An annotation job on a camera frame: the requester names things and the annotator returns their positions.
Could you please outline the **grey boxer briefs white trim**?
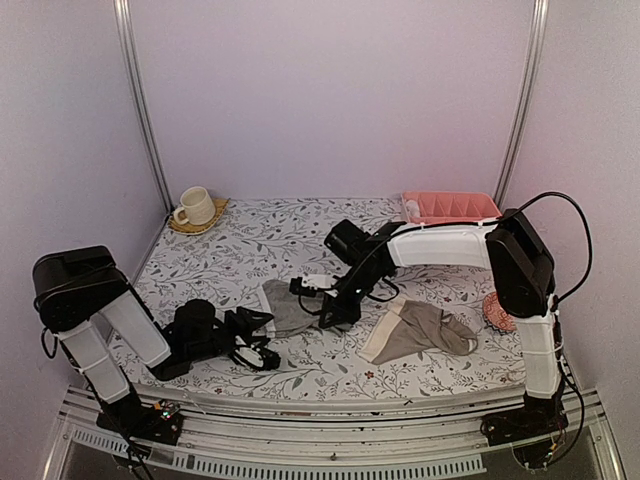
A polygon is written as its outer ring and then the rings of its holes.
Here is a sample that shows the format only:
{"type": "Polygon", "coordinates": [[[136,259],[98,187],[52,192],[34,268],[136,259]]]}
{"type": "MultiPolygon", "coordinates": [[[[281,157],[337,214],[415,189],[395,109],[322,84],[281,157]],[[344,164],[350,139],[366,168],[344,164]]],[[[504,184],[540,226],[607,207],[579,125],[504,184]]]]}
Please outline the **grey boxer briefs white trim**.
{"type": "Polygon", "coordinates": [[[266,334],[271,339],[287,338],[316,326],[317,317],[300,307],[298,297],[290,292],[289,284],[281,280],[268,280],[257,290],[263,312],[273,319],[266,324],[266,334]]]}

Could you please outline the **taupe underwear cream waistband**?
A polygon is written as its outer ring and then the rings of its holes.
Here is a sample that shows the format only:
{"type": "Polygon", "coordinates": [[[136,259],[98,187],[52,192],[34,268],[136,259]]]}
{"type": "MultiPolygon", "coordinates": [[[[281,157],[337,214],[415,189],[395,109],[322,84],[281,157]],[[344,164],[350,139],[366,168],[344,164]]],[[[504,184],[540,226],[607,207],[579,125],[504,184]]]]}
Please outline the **taupe underwear cream waistband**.
{"type": "Polygon", "coordinates": [[[382,365],[429,349],[467,356],[477,346],[477,334],[453,312],[399,297],[388,304],[358,355],[382,365]]]}

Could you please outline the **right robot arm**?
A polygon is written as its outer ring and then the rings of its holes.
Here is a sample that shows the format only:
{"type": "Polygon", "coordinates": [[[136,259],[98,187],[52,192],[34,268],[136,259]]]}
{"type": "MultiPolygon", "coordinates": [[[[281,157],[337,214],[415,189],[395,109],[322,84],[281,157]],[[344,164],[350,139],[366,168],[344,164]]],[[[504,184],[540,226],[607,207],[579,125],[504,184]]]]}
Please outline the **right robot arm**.
{"type": "Polygon", "coordinates": [[[483,433],[489,443],[502,444],[567,427],[555,263],[523,213],[509,210],[501,218],[449,224],[390,221],[373,233],[345,219],[331,228],[324,244],[348,270],[324,295],[323,329],[357,323],[362,300],[399,269],[447,266],[490,272],[499,305],[515,321],[525,393],[521,407],[484,416],[483,433]]]}

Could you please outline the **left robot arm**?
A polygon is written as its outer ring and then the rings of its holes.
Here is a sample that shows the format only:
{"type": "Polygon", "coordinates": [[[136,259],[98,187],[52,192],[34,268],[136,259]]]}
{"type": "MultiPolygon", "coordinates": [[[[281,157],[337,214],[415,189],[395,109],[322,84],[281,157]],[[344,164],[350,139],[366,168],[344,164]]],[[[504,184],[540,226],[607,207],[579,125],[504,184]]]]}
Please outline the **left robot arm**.
{"type": "Polygon", "coordinates": [[[280,356],[258,331],[272,315],[244,307],[216,314],[207,300],[189,300],[160,326],[105,246],[48,254],[32,270],[34,308],[100,405],[99,427],[131,437],[176,444],[184,421],[177,402],[142,403],[92,319],[99,316],[153,377],[170,381],[205,360],[227,356],[254,371],[279,367],[280,356]]]}

